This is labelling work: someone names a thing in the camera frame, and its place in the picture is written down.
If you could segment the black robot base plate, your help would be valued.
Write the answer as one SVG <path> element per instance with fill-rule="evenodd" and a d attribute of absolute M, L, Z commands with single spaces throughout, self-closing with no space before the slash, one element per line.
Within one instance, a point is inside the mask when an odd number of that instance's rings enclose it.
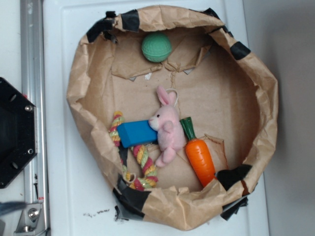
<path fill-rule="evenodd" d="M 6 188 L 36 155 L 35 106 L 0 79 L 0 187 Z"/>

